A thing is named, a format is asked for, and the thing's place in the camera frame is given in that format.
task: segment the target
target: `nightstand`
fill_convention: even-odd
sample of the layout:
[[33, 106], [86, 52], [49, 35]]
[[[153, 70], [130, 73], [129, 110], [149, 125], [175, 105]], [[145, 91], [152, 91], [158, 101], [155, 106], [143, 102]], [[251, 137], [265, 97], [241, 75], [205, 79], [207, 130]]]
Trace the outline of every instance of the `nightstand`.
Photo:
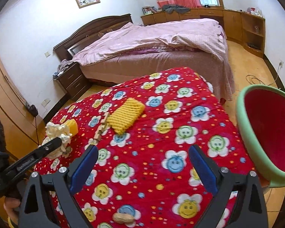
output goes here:
[[54, 77], [54, 81], [59, 83], [73, 101], [77, 101], [92, 86], [81, 72], [78, 63], [74, 63], [61, 75]]

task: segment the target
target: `cable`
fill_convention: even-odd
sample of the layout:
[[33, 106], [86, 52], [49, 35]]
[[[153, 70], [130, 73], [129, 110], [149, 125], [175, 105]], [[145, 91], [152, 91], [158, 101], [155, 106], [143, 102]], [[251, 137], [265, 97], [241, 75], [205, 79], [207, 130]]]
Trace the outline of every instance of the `cable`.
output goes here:
[[[250, 85], [258, 85], [258, 84], [261, 84], [261, 85], [271, 86], [271, 85], [275, 84], [277, 78], [279, 77], [280, 67], [281, 67], [281, 65], [279, 64], [279, 67], [277, 68], [277, 77], [276, 77], [276, 79], [274, 80], [274, 82], [271, 83], [271, 84], [266, 85], [263, 81], [261, 81], [259, 78], [257, 78], [257, 77], [256, 77], [255, 75], [253, 75], [253, 74], [248, 74], [248, 75], [246, 75], [246, 81], [247, 81]], [[259, 83], [254, 83], [254, 82], [253, 82], [253, 79], [258, 80]]]
[[40, 146], [39, 138], [38, 138], [38, 131], [37, 131], [37, 118], [36, 117], [35, 117], [35, 125], [36, 125], [36, 136], [37, 136], [38, 146]]

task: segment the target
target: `pink duvet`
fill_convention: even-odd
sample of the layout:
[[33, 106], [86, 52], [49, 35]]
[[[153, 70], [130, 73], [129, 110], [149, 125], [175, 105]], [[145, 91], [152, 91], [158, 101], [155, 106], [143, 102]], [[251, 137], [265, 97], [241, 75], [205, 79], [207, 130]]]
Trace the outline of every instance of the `pink duvet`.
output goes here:
[[145, 50], [153, 52], [197, 48], [213, 54], [219, 61], [226, 60], [224, 35], [219, 23], [212, 19], [172, 21], [150, 26], [126, 24], [119, 30], [105, 34], [72, 59], [85, 66], [119, 55]]

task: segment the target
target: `red bedspread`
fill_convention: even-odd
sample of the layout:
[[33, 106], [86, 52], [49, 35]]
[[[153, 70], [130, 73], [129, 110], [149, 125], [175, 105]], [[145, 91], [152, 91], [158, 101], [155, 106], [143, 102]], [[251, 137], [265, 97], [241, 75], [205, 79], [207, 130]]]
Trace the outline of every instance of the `red bedspread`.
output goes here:
[[[119, 84], [61, 110], [56, 124], [74, 118], [79, 133], [68, 155], [43, 159], [36, 170], [52, 173], [68, 166], [93, 143], [101, 115], [112, 113], [129, 97], [146, 105], [142, 116], [122, 136], [108, 128], [98, 143], [98, 161], [83, 190], [75, 195], [97, 228], [125, 227], [112, 221], [115, 212], [129, 213], [128, 227], [193, 227], [212, 195], [192, 168], [188, 149], [198, 144], [220, 167], [247, 174], [253, 164], [240, 135], [207, 84], [190, 68], [175, 68]], [[52, 193], [61, 222], [67, 221]], [[228, 219], [236, 193], [218, 224]]]

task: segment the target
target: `wooden floor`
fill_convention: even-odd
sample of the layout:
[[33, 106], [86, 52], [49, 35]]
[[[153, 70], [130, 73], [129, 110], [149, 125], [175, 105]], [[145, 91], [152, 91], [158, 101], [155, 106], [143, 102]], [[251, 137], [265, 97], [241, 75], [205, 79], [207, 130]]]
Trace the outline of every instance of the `wooden floor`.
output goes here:
[[[234, 125], [236, 125], [237, 97], [240, 91], [244, 87], [250, 85], [246, 80], [246, 76], [248, 74], [255, 75], [265, 84], [273, 83], [274, 79], [263, 59], [247, 52], [246, 50], [244, 50], [244, 48], [241, 45], [237, 43], [228, 41], [228, 46], [229, 46], [229, 63], [234, 75], [236, 92], [233, 94], [233, 101], [227, 101], [223, 107], [225, 111], [228, 113], [230, 120], [233, 122]], [[104, 89], [106, 89], [106, 87], [94, 85], [84, 95], [82, 95], [79, 98], [79, 100]], [[64, 105], [64, 107], [72, 103], [73, 101], [68, 101]], [[283, 203], [284, 195], [285, 195], [285, 188], [273, 188], [270, 189], [265, 194], [265, 201], [268, 211], [269, 228], [273, 226], [279, 214], [280, 208]]]

